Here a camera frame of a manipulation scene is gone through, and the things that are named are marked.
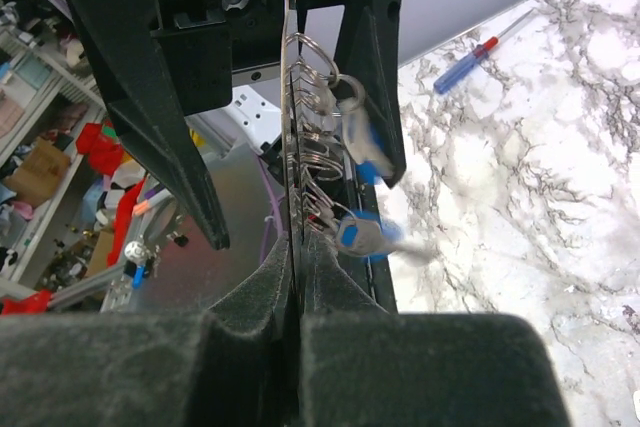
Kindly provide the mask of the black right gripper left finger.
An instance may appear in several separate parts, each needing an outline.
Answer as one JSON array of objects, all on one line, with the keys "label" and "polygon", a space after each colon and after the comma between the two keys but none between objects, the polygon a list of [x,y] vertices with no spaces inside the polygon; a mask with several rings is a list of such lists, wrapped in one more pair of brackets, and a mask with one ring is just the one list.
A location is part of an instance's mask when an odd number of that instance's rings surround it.
[{"label": "black right gripper left finger", "polygon": [[297,409],[284,338],[290,246],[214,306],[1,322],[5,426],[281,426]]}]

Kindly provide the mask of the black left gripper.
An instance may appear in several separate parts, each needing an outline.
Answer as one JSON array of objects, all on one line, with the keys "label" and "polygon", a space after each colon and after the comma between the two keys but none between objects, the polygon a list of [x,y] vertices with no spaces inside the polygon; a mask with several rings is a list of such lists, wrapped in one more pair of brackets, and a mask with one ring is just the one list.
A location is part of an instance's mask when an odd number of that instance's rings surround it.
[{"label": "black left gripper", "polygon": [[[66,0],[125,149],[186,208],[216,250],[230,245],[211,176],[189,135],[143,0]],[[154,0],[160,30],[221,26],[235,71],[280,61],[284,0]]]}]

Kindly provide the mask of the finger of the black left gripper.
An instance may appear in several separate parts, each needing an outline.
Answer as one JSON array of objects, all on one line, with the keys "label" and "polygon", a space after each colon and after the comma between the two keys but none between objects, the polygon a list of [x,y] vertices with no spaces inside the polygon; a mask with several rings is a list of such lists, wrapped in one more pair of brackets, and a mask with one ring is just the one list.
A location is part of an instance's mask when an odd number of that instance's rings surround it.
[{"label": "finger of the black left gripper", "polygon": [[335,59],[341,72],[356,77],[367,92],[365,106],[394,172],[395,186],[406,171],[398,102],[401,0],[296,0],[302,12],[342,6]]}]

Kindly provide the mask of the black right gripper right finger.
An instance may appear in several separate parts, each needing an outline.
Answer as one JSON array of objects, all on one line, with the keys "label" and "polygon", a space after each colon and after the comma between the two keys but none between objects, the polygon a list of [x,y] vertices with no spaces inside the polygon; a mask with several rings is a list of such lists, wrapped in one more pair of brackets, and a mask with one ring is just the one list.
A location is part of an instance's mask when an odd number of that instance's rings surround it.
[{"label": "black right gripper right finger", "polygon": [[315,234],[301,246],[299,270],[306,425],[569,424],[546,349],[523,319],[389,313]]}]

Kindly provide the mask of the key with blue tag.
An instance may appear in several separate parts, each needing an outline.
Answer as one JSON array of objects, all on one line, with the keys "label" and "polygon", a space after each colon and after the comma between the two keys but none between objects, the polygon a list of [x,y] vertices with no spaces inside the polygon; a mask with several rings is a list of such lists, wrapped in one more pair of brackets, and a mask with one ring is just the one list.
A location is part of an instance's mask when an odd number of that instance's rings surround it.
[{"label": "key with blue tag", "polygon": [[404,255],[425,264],[437,258],[437,252],[429,246],[405,242],[397,224],[367,211],[346,214],[337,224],[334,242],[345,254],[370,261],[391,254]]},{"label": "key with blue tag", "polygon": [[337,102],[342,123],[342,142],[365,184],[375,185],[390,179],[394,166],[383,152],[383,144],[365,108],[366,91],[355,77],[336,76],[337,84],[346,83],[353,95]]}]

